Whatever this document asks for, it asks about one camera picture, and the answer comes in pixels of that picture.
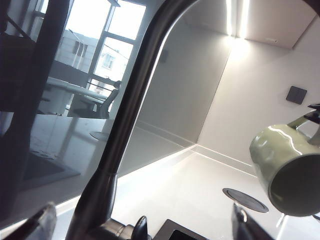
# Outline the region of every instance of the office chair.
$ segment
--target office chair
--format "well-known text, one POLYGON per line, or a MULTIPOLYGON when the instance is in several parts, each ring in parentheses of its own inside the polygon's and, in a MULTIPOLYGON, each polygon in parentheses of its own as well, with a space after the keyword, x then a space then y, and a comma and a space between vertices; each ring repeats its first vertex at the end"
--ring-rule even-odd
POLYGON ((109 107, 118 95, 119 90, 114 89, 110 93, 109 97, 102 103, 93 102, 82 98, 81 101, 87 105, 86 108, 70 109, 71 114, 75 113, 77 117, 87 119, 109 119, 109 107))

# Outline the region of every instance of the baseboard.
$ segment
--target baseboard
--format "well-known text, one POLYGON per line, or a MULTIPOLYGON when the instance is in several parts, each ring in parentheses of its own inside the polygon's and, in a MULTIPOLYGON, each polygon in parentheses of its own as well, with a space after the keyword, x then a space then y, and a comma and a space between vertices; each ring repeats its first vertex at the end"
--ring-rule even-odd
POLYGON ((136 126, 143 129, 143 130, 146 130, 148 132, 154 133, 162 138, 168 139, 171 142, 174 142, 182 147, 189 147, 189 146, 195 144, 194 142, 192 142, 188 139, 185 139, 185 138, 178 136, 172 132, 169 132, 165 129, 162 129, 160 127, 154 126, 152 124, 149 124, 149 123, 141 121, 141 120, 138 120, 136 122, 136 126))
POLYGON ((191 154, 195 153, 196 147, 196 144, 186 147, 180 151, 174 152, 148 165, 142 166, 135 171, 123 175, 118 179, 117 186, 132 184, 132 179, 141 179, 141 181, 144 181, 148 179, 148 175, 150 173, 154 173, 155 170, 158 173, 161 171, 167 171, 172 165, 175 165, 177 162, 180 162, 191 154))
POLYGON ((254 167, 248 163, 242 162, 240 160, 237 160, 233 157, 227 156, 223 153, 214 151, 212 149, 209 149, 205 146, 201 146, 199 144, 196 145, 195 151, 199 154, 205 155, 213 160, 216 160, 218 162, 221 162, 223 164, 226 164, 228 166, 231 166, 233 168, 239 169, 245 173, 248 173, 250 175, 256 176, 254 167))

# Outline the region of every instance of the black sink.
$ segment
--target black sink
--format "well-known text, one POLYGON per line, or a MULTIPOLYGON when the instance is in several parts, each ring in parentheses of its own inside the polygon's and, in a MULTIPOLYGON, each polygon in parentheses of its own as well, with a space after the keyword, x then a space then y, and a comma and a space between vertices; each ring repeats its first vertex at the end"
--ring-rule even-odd
POLYGON ((178 223, 167 219, 153 240, 208 240, 178 223))

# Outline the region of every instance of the black square switch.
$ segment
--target black square switch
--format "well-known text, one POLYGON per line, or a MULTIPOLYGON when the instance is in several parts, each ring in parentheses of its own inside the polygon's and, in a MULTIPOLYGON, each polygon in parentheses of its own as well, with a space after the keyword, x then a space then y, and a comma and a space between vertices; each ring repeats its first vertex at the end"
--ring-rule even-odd
POLYGON ((291 86, 288 96, 286 96, 286 100, 296 104, 302 104, 306 94, 307 94, 307 90, 296 87, 296 86, 291 86))

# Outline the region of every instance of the mug rim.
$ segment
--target mug rim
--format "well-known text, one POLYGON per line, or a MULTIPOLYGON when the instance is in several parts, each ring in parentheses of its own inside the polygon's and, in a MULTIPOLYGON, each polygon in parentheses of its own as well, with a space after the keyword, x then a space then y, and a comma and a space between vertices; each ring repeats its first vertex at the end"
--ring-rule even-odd
MULTIPOLYGON (((307 157, 307 156, 314 156, 314 155, 319 155, 320 156, 320 152, 314 152, 314 153, 307 153, 307 154, 303 154, 303 155, 300 155, 300 156, 296 156, 294 157, 293 159, 291 159, 290 161, 284 163, 283 165, 281 165, 281 167, 279 167, 279 169, 272 175, 272 178, 270 179, 269 181, 269 184, 267 186, 267 195, 268 195, 268 198, 270 199, 270 202, 272 203, 272 205, 277 209, 279 210, 281 213, 284 213, 286 214, 285 210, 281 207, 279 207, 274 199, 273 199, 273 195, 271 194, 271 186, 274 182, 274 179, 276 177, 276 175, 286 166, 288 165, 289 163, 292 163, 293 161, 301 158, 301 157, 307 157)), ((289 216, 293 216, 293 217, 308 217, 308 216, 311 216, 313 214, 317 214, 317 213, 320 213, 320 204, 319 204, 319 208, 317 209, 317 212, 313 212, 313 213, 308 213, 308 214, 286 214, 286 215, 289 215, 289 216)))

